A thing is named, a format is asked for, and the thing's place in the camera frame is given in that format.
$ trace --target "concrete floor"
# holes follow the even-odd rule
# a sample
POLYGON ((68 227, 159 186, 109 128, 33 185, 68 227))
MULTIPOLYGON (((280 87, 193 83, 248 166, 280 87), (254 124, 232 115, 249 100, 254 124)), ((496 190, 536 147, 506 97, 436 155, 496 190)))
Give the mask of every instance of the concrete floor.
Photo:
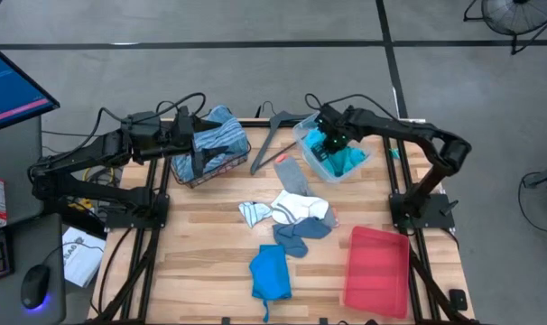
MULTIPOLYGON (((395 41, 507 40, 463 23, 468 0, 387 0, 395 41)), ((541 36, 547 39, 547 32, 541 36)), ((4 0, 0 43, 381 40, 373 0, 4 0)), ((303 95, 363 92, 395 111, 383 47, 126 51, 6 51, 62 109, 43 128, 86 133, 96 112, 153 109, 193 91, 208 106, 253 116, 265 100, 307 112, 303 95)), ((547 234, 516 203, 520 177, 547 168, 547 46, 395 48, 410 117, 469 140, 463 170, 444 182, 455 209, 477 318, 547 324, 547 234)), ((116 127, 105 119, 100 130, 116 127)), ((80 139, 43 137, 67 150, 80 139)), ((528 215, 547 228, 547 189, 526 190, 528 215)), ((90 291, 70 290, 67 323, 87 314, 90 291)))

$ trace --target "white paper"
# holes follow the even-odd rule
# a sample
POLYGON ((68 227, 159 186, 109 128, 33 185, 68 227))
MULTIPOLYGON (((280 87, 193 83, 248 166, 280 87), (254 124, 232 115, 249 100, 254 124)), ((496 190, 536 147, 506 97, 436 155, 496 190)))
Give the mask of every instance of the white paper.
MULTIPOLYGON (((82 243, 87 246, 105 249, 105 240, 93 237, 70 227, 63 235, 63 244, 82 243)), ((83 245, 68 244, 63 246, 63 265, 65 279, 86 288, 101 264, 103 252, 83 245)))

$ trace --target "sock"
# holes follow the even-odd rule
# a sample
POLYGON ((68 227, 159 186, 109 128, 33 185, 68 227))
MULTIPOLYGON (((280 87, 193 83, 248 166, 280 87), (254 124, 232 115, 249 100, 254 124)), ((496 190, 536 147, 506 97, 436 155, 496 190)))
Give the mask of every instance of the sock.
MULTIPOLYGON (((287 157, 281 162, 276 162, 273 168, 277 173, 277 177, 282 181, 283 188, 288 192, 308 197, 316 196, 310 189, 306 176, 301 172, 300 165, 293 157, 287 157)), ((330 228, 338 225, 336 215, 331 207, 326 211, 326 215, 322 220, 330 228)))
POLYGON ((308 247, 301 239, 321 239, 331 232, 331 228, 324 225, 317 218, 306 218, 295 225, 273 225, 273 239, 283 246, 285 254, 294 257, 304 257, 308 254, 308 247))
POLYGON ((256 223, 272 216, 272 211, 263 203, 243 202, 239 204, 239 211, 246 218, 247 225, 253 228, 256 223))
POLYGON ((328 202, 320 198, 304 197, 282 190, 272 202, 272 217, 277 223, 289 225, 307 217, 322 219, 328 207, 328 202))

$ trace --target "metal basket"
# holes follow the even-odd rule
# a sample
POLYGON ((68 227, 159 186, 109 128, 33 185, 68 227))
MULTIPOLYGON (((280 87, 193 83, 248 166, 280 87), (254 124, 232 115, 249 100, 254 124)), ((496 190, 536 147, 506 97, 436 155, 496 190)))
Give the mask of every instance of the metal basket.
POLYGON ((214 168, 214 169, 212 169, 208 172, 205 172, 203 175, 201 175, 201 177, 198 177, 198 178, 193 179, 191 181, 183 181, 182 179, 180 179, 179 174, 177 173, 177 171, 175 171, 175 168, 173 167, 173 164, 172 164, 173 177, 175 177, 175 180, 180 185, 186 185, 189 188, 193 189, 196 186, 198 186, 198 185, 200 185, 200 184, 202 184, 206 181, 209 181, 212 178, 214 178, 216 176, 219 176, 222 173, 227 172, 227 171, 233 169, 234 167, 236 167, 236 166, 238 166, 242 163, 245 163, 247 161, 247 156, 249 155, 250 151, 252 151, 252 145, 248 141, 247 142, 247 150, 244 153, 241 153, 239 155, 231 157, 231 159, 228 159, 227 161, 222 163, 220 166, 218 166, 218 167, 216 167, 216 168, 214 168))

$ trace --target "monitor screen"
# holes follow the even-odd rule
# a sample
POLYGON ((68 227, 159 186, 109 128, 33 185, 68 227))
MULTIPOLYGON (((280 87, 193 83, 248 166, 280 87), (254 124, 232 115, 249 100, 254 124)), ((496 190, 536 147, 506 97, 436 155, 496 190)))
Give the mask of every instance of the monitor screen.
POLYGON ((0 128, 37 116, 58 105, 7 58, 0 57, 0 128))

